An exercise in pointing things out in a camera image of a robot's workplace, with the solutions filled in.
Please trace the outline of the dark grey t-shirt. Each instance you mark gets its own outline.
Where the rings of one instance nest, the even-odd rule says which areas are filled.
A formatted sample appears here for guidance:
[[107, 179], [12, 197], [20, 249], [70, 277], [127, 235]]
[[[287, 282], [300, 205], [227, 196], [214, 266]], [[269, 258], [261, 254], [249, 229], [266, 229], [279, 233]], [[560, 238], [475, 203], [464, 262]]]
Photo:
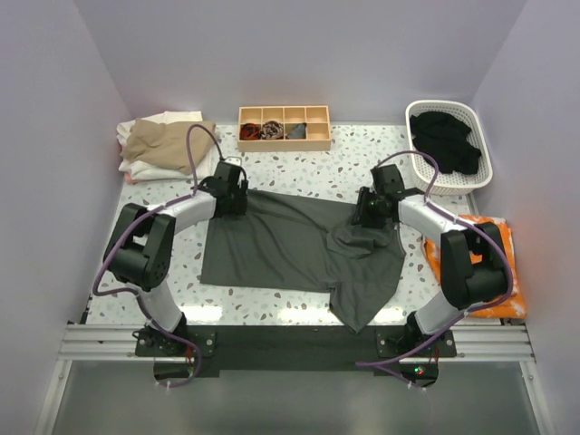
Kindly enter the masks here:
[[210, 220], [200, 281], [327, 293], [330, 311], [357, 334], [396, 293], [406, 253], [395, 225], [354, 226], [354, 211], [252, 190], [245, 215]]

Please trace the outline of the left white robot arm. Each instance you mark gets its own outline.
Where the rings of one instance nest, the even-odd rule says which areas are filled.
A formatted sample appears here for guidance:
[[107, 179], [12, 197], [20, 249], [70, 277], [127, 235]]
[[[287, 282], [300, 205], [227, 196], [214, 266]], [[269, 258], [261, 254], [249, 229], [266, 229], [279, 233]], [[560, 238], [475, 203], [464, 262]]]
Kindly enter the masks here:
[[188, 334], [182, 328], [185, 315], [169, 290], [167, 275], [174, 237], [201, 222], [226, 216], [242, 216], [247, 210], [248, 180], [245, 170], [220, 161], [212, 176], [196, 183], [186, 196], [145, 208], [127, 204], [112, 230], [101, 270], [95, 279], [95, 295], [133, 294], [151, 327], [156, 345], [167, 355], [182, 353]]

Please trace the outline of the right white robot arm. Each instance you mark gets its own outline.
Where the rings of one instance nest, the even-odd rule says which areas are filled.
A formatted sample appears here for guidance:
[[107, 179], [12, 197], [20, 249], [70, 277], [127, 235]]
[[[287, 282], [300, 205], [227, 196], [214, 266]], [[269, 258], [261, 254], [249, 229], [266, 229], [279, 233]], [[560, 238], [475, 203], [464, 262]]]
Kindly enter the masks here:
[[512, 269], [496, 224], [470, 223], [420, 189], [406, 188], [394, 165], [375, 167], [371, 174], [373, 185], [359, 192], [352, 223], [376, 229], [402, 223], [440, 250], [440, 292], [409, 314], [404, 326], [406, 350], [422, 356], [435, 346], [435, 334], [451, 322], [509, 295]]

